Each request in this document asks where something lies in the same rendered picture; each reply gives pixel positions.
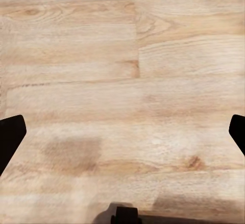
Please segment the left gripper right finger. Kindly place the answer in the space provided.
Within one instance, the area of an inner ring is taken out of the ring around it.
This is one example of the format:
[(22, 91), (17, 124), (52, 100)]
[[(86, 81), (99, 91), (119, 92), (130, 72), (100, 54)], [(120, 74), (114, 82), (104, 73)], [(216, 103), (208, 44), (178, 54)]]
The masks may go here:
[(245, 117), (234, 114), (232, 116), (229, 134), (245, 156)]

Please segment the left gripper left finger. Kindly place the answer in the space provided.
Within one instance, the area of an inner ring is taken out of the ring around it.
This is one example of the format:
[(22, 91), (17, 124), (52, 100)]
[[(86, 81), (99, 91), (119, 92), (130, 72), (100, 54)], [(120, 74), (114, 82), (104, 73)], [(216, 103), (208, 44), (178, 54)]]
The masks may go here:
[(0, 176), (26, 134), (22, 115), (0, 120)]

